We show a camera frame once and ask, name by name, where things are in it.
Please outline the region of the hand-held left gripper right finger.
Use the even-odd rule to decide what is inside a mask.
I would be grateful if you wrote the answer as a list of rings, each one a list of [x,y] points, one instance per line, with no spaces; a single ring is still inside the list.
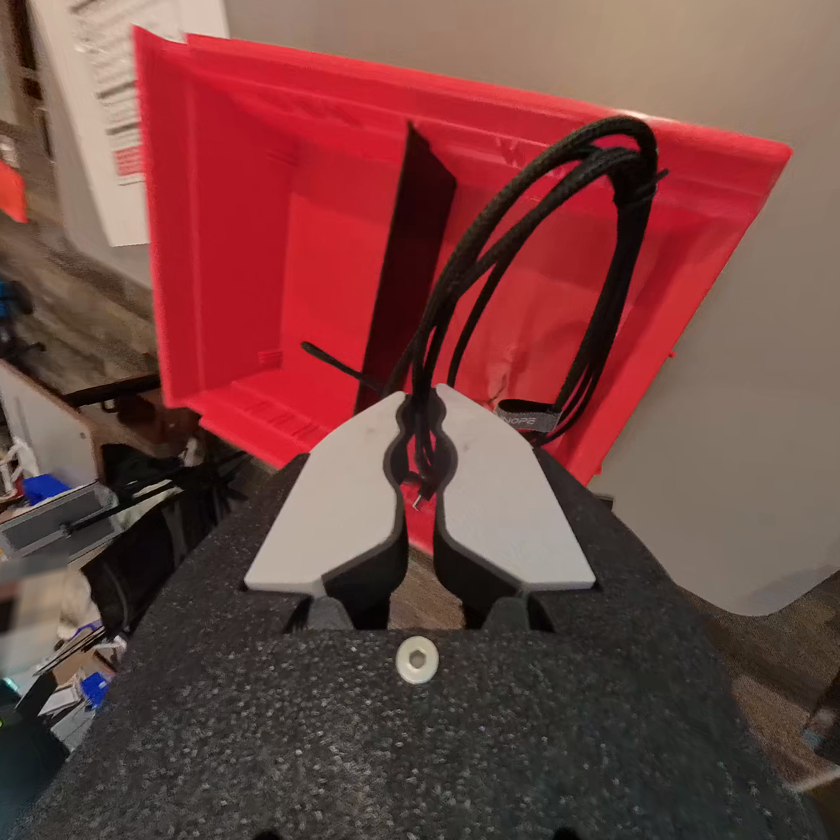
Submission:
[[[436,385],[434,561],[457,596],[590,590],[595,573],[538,453],[449,385]]]

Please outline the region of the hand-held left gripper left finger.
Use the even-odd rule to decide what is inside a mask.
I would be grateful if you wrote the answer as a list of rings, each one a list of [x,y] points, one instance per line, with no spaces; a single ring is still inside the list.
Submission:
[[[409,403],[395,392],[311,450],[245,574],[249,590],[328,596],[350,614],[390,598],[407,570]]]

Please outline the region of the red plastic bin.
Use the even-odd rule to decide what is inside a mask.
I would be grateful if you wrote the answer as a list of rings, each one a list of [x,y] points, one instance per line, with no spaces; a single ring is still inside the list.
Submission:
[[[435,278],[524,165],[619,111],[420,70],[242,40],[134,30],[164,401],[282,469],[373,403],[309,341],[362,369],[408,126],[457,181]],[[639,115],[658,187],[626,314],[592,403],[546,450],[601,472],[792,156],[785,144]],[[599,180],[511,265],[457,389],[488,409],[554,398],[615,243]]]

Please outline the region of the black divider plate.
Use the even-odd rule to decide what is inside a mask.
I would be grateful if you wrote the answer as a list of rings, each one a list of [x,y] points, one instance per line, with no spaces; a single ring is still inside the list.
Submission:
[[[379,387],[423,316],[456,190],[455,177],[410,124],[361,369]]]

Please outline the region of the grey metal case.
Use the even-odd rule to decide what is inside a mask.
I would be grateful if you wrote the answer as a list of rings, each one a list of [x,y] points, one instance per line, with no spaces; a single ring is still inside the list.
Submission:
[[[120,535],[116,507],[116,495],[98,482],[67,490],[3,522],[2,552],[10,559],[59,553],[74,560]]]

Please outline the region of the small blue box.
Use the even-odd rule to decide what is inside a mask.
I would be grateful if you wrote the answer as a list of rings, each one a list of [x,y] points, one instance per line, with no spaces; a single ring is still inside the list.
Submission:
[[[24,497],[30,507],[68,492],[71,487],[51,474],[22,478]]]

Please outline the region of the orange object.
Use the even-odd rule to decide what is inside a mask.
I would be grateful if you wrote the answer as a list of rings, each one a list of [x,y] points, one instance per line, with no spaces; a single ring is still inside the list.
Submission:
[[[28,223],[27,196],[23,176],[5,161],[0,162],[1,211],[19,224]]]

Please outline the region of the white printed paper sheet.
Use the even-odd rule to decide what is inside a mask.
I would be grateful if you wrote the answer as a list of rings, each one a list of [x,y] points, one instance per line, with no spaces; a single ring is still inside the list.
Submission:
[[[229,36],[221,1],[37,1],[38,33],[109,246],[149,242],[133,31]]]

